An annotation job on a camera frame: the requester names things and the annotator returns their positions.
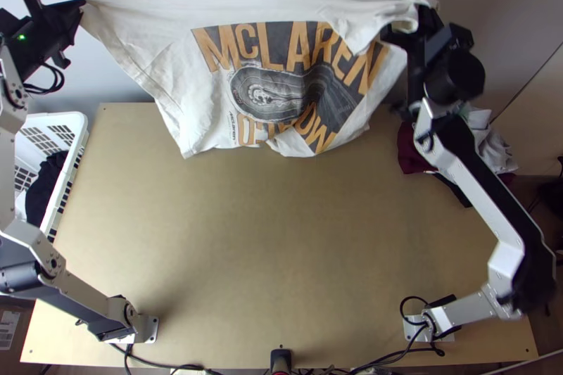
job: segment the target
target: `floor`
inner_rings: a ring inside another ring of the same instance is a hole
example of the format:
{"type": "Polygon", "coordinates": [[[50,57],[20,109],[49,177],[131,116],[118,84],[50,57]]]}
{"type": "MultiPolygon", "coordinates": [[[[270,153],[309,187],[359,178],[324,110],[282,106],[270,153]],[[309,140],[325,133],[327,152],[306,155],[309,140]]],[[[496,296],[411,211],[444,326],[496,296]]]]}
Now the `floor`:
{"type": "MultiPolygon", "coordinates": [[[[521,203],[527,206],[535,196],[538,183],[545,182],[546,180],[549,179],[518,177],[511,189],[521,203]]],[[[532,217],[543,230],[546,243],[551,248],[556,249],[563,234],[563,222],[554,217],[542,203],[533,210],[532,217]]],[[[563,279],[563,267],[558,267],[557,271],[557,278],[563,279]]],[[[529,314],[540,355],[563,348],[563,289],[561,286],[558,287],[557,294],[548,307],[549,314],[546,312],[546,309],[538,309],[529,314]]],[[[509,366],[512,363],[393,368],[393,373],[404,375],[478,375],[509,366]]],[[[562,367],[563,355],[558,355],[503,373],[509,375],[555,375],[563,372],[562,367]]],[[[222,372],[224,375],[262,375],[264,370],[231,370],[222,372]]],[[[49,371],[49,375],[121,375],[123,373],[123,368],[94,367],[52,367],[49,371]]],[[[134,375],[168,375],[170,372],[166,369],[132,369],[132,373],[134,375]]]]}

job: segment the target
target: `orange lettering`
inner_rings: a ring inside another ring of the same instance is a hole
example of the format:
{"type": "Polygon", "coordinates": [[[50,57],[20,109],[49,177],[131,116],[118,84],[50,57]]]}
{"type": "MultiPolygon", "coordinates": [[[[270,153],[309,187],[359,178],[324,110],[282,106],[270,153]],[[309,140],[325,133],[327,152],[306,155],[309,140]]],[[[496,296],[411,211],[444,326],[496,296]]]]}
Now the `orange lettering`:
{"type": "Polygon", "coordinates": [[[334,74],[337,78],[342,79],[344,77],[344,72],[339,68],[339,61],[341,58],[345,58],[346,60],[350,60],[352,57],[352,53],[348,49],[348,46],[342,39],[340,41],[339,49],[336,50],[336,54],[334,55],[334,60],[332,61],[332,69],[334,70],[334,74]]]}
{"type": "Polygon", "coordinates": [[[246,117],[244,114],[239,113],[236,116],[236,121],[239,123],[239,145],[253,145],[254,144],[254,120],[246,117]],[[248,125],[248,138],[244,139],[246,132],[246,125],[248,125]]]}
{"type": "Polygon", "coordinates": [[[377,73],[379,73],[379,69],[383,64],[383,61],[385,60],[385,57],[387,57],[387,53],[389,52],[389,47],[387,47],[387,45],[380,45],[381,49],[377,54],[375,63],[372,68],[369,69],[369,65],[373,61],[375,46],[377,44],[378,43],[376,41],[373,41],[369,45],[367,52],[365,54],[362,54],[361,56],[358,56],[352,68],[344,78],[344,84],[349,87],[357,77],[358,73],[360,73],[360,70],[362,70],[362,79],[360,79],[360,87],[358,88],[358,92],[362,95],[365,95],[367,93],[367,90],[372,86],[373,81],[375,80],[375,77],[377,76],[377,73]]]}
{"type": "Polygon", "coordinates": [[[311,67],[306,22],[293,22],[291,36],[289,37],[289,49],[287,51],[287,71],[293,72],[297,62],[303,63],[304,70],[311,67]]]}
{"type": "Polygon", "coordinates": [[[223,25],[219,26],[219,40],[221,43],[221,52],[215,45],[215,42],[209,37],[209,34],[205,30],[204,27],[200,27],[198,29],[193,29],[191,31],[196,38],[196,42],[199,45],[199,49],[205,58],[205,62],[209,67],[211,72],[216,72],[219,70],[217,63],[213,59],[215,57],[220,65],[225,69],[228,70],[229,65],[229,57],[233,62],[233,66],[235,69],[239,69],[241,67],[241,59],[239,57],[239,50],[236,47],[236,42],[234,41],[234,34],[233,30],[230,25],[223,25]]]}
{"type": "Polygon", "coordinates": [[[339,35],[332,30],[330,25],[326,22],[317,23],[317,32],[315,34],[315,49],[312,51],[311,63],[316,63],[319,58],[319,53],[322,50],[322,60],[325,63],[330,63],[332,46],[339,40],[339,35]],[[323,41],[324,31],[330,30],[331,35],[326,41],[323,41]]]}
{"type": "Polygon", "coordinates": [[[268,36],[266,33],[265,23],[256,23],[258,29],[258,43],[260,44],[260,59],[262,60],[262,67],[272,70],[283,70],[283,64],[276,64],[270,62],[270,50],[268,49],[268,36]]]}
{"type": "Polygon", "coordinates": [[[256,31],[252,25],[248,23],[244,23],[242,25],[237,25],[234,28],[234,33],[236,34],[236,42],[239,44],[239,50],[241,52],[241,56],[244,58],[256,58],[258,57],[258,47],[256,45],[252,45],[251,50],[247,50],[244,44],[244,36],[243,31],[248,34],[249,38],[256,37],[256,31]]]}
{"type": "Polygon", "coordinates": [[[313,121],[315,120],[315,116],[317,115],[317,104],[316,103],[311,103],[307,106],[307,108],[305,109],[305,111],[303,111],[303,114],[297,119],[297,121],[295,122],[295,130],[297,131],[297,133],[299,134],[307,134],[309,133],[309,131],[311,130],[313,121]],[[309,114],[311,114],[311,118],[309,119],[309,123],[307,123],[307,125],[305,127],[301,127],[301,125],[303,124],[303,122],[305,122],[305,120],[307,119],[307,117],[309,117],[309,114]]]}
{"type": "Polygon", "coordinates": [[[305,142],[307,145],[311,145],[316,139],[317,140],[317,147],[315,148],[315,153],[321,153],[324,151],[334,140],[336,137],[336,133],[332,132],[328,138],[325,138],[327,135],[327,126],[321,124],[321,117],[317,117],[315,119],[315,126],[312,128],[309,136],[305,138],[305,142]]]}

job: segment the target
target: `white t-shirt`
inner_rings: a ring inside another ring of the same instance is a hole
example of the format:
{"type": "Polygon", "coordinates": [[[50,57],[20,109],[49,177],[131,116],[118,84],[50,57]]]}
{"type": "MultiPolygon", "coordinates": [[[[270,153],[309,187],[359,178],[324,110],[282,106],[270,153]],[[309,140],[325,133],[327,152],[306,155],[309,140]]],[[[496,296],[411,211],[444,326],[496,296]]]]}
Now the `white t-shirt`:
{"type": "Polygon", "coordinates": [[[434,0],[87,0],[81,25],[154,99],[185,158],[354,139],[406,64],[377,40],[434,0]]]}

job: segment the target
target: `black cable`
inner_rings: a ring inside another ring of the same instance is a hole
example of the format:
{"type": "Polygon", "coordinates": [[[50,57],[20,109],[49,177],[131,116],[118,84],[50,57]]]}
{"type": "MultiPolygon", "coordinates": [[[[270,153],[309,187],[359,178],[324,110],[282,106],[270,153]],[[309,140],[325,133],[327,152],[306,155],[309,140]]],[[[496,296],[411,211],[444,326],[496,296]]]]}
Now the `black cable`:
{"type": "Polygon", "coordinates": [[[425,321],[421,321],[421,322],[414,322],[414,321],[410,321],[406,316],[405,313],[403,312],[403,306],[405,306],[405,303],[408,302],[409,300],[420,300],[421,302],[423,302],[426,306],[428,306],[428,302],[425,301],[425,299],[419,297],[419,296],[407,296],[406,298],[402,299],[399,305],[399,312],[400,312],[400,316],[403,317],[403,319],[408,322],[411,325],[425,325],[428,326],[428,323],[426,323],[425,321]]]}
{"type": "Polygon", "coordinates": [[[51,368],[52,366],[53,366],[52,364],[46,365],[46,366],[41,370],[41,372],[39,373],[39,375],[45,375],[47,372],[49,372],[49,370],[50,370],[50,368],[51,368]]]}
{"type": "Polygon", "coordinates": [[[176,371],[178,371],[180,369],[186,369],[186,370],[189,370],[189,371],[205,371],[209,375],[222,375],[220,372],[213,371],[212,369],[206,369],[205,367],[203,367],[199,364],[189,364],[188,363],[188,364],[174,365],[174,364],[162,364],[162,363],[157,363],[157,362],[151,362],[150,360],[146,360],[146,359],[143,359],[142,357],[135,356],[133,354],[133,345],[132,344],[128,345],[125,350],[116,346],[115,344],[110,344],[110,346],[115,348],[117,351],[119,351],[120,353],[122,353],[124,355],[124,359],[125,359],[125,365],[124,366],[125,366],[125,372],[127,373],[127,375],[130,374],[129,367],[127,365],[127,359],[136,360],[136,361],[138,361],[142,364],[152,366],[152,367],[155,367],[155,368],[174,369],[174,371],[172,373],[175,373],[176,371]]]}
{"type": "Polygon", "coordinates": [[[417,333],[410,339],[409,343],[407,344],[407,348],[404,350],[399,350],[397,352],[393,352],[393,353],[389,353],[388,355],[382,356],[379,359],[375,359],[374,361],[364,364],[360,367],[354,368],[354,370],[350,371],[349,375],[356,375],[359,374],[362,371],[365,371],[367,369],[371,369],[373,367],[380,367],[380,366],[385,366],[387,364],[392,364],[395,362],[398,362],[399,360],[401,360],[402,358],[404,358],[404,356],[406,356],[408,353],[414,353],[414,352],[435,352],[438,356],[443,357],[445,356],[445,352],[439,348],[436,347],[436,345],[434,344],[434,342],[430,342],[430,347],[425,347],[425,348],[417,348],[417,349],[413,349],[411,348],[412,345],[414,344],[414,342],[416,341],[418,335],[423,332],[423,330],[425,330],[426,328],[428,328],[427,325],[425,326],[421,326],[420,329],[417,331],[417,333]],[[390,357],[399,355],[398,357],[391,359],[391,360],[387,360],[390,357]]]}
{"type": "Polygon", "coordinates": [[[125,373],[127,375],[131,375],[131,371],[129,370],[129,365],[127,364],[127,358],[131,355],[131,350],[133,349],[132,344],[128,344],[125,348],[125,353],[123,354],[123,367],[125,368],[125,373]]]}
{"type": "Polygon", "coordinates": [[[506,109],[510,106],[510,104],[512,104],[514,102],[514,100],[516,100],[516,98],[518,98],[520,96],[520,94],[522,92],[524,92],[525,88],[528,87],[528,85],[530,84],[530,82],[533,80],[534,77],[536,77],[538,75],[538,73],[545,67],[546,64],[549,63],[549,61],[551,60],[551,58],[555,55],[555,53],[557,53],[559,51],[559,49],[561,48],[561,46],[563,46],[563,42],[561,44],[559,44],[559,46],[555,49],[555,51],[553,51],[551,53],[551,55],[548,57],[548,59],[544,62],[544,64],[542,64],[540,66],[540,68],[532,75],[532,77],[530,77],[530,79],[524,84],[524,86],[517,92],[514,94],[514,96],[507,102],[507,104],[502,108],[502,110],[491,119],[491,123],[493,123],[495,120],[497,120],[500,115],[502,113],[504,113],[506,111],[506,109]]]}
{"type": "Polygon", "coordinates": [[[61,90],[61,88],[65,84],[65,75],[58,68],[47,63],[43,63],[42,66],[49,69],[53,73],[53,76],[55,77],[53,83],[49,88],[41,88],[30,83],[24,83],[23,86],[27,93],[36,95],[50,94],[51,92],[57,92],[61,90]]]}
{"type": "Polygon", "coordinates": [[[420,333],[423,332],[423,330],[429,328],[429,324],[426,321],[421,321],[421,322],[410,321],[405,316],[405,313],[403,311],[403,307],[405,306],[405,303],[408,302],[409,300],[420,300],[426,306],[429,305],[429,303],[427,301],[425,301],[425,299],[423,299],[419,296],[416,296],[416,295],[407,296],[406,298],[404,298],[400,302],[400,305],[399,305],[400,316],[406,322],[408,322],[409,324],[414,325],[414,326],[420,326],[420,328],[416,332],[416,334],[410,339],[409,343],[407,344],[406,349],[399,350],[399,351],[396,351],[396,352],[393,352],[393,353],[389,353],[388,355],[382,356],[379,359],[375,359],[375,360],[371,361],[370,363],[367,363],[367,364],[364,364],[360,367],[354,368],[352,371],[348,372],[348,375],[356,375],[356,374],[359,374],[362,371],[365,371],[367,369],[371,369],[373,367],[380,367],[380,366],[385,366],[387,364],[392,364],[392,363],[398,362],[399,360],[404,358],[404,356],[406,356],[408,353],[435,352],[440,357],[445,356],[445,352],[443,350],[437,348],[436,344],[434,343],[434,332],[432,333],[432,341],[430,342],[430,347],[416,348],[416,349],[412,348],[412,345],[415,343],[415,341],[416,341],[417,337],[420,335],[420,333]]]}

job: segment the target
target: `label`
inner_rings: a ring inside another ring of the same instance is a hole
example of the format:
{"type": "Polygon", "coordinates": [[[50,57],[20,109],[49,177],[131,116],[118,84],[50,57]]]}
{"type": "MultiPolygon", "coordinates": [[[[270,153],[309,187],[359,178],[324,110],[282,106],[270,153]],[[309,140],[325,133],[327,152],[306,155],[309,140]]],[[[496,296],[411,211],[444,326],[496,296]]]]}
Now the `label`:
{"type": "Polygon", "coordinates": [[[19,312],[4,311],[2,314],[0,320],[0,350],[10,350],[19,319],[19,312]]]}

